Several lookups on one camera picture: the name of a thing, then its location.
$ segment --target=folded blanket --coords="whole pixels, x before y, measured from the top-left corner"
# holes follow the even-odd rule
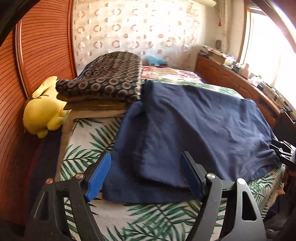
[[[255,180],[280,165],[269,148],[273,137],[252,100],[148,81],[141,101],[123,119],[104,198],[131,203],[187,200],[188,195],[180,194],[189,191],[179,163],[185,150],[221,179]]]

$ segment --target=yellow plush toy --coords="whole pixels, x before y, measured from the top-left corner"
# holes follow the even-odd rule
[[[48,130],[57,130],[63,123],[63,110],[67,102],[57,99],[55,89],[57,76],[47,78],[32,94],[32,100],[25,107],[23,123],[26,130],[44,138]]]

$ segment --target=folded garment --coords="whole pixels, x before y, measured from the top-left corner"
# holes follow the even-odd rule
[[[142,107],[135,111],[135,106]],[[280,165],[269,148],[273,137],[250,99],[148,81],[141,101],[123,119],[104,198],[131,203],[187,200],[180,194],[189,191],[180,167],[182,151],[221,179],[255,180]],[[145,191],[148,184],[153,195]]]
[[[76,79],[57,81],[57,98],[67,102],[99,99],[132,103],[140,99],[141,73],[141,58],[136,54],[104,54],[87,64]]]

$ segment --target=wooden slat panel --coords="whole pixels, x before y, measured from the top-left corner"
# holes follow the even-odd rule
[[[70,0],[41,0],[22,18],[24,66],[33,91],[50,76],[75,78],[68,44],[69,6]]]
[[[0,215],[20,225],[25,224],[27,215],[23,180],[40,142],[35,136],[24,134],[25,100],[11,32],[0,47]]]

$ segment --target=mattress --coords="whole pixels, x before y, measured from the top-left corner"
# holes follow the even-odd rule
[[[188,71],[170,68],[143,67],[142,81],[158,81],[173,85],[192,85],[243,98],[236,91],[207,85]],[[123,114],[105,118],[77,118],[68,130],[59,180],[68,180],[76,173],[84,172],[100,154],[111,151],[120,128]],[[248,183],[259,210],[264,218],[281,188],[284,165],[261,178]],[[221,200],[219,214],[211,240],[219,237],[226,209],[226,199]],[[185,240],[198,215],[201,204],[197,200],[167,204],[125,204],[103,200],[101,195],[89,203],[93,216],[105,240]],[[65,210],[73,238],[80,240],[75,226],[69,199]]]

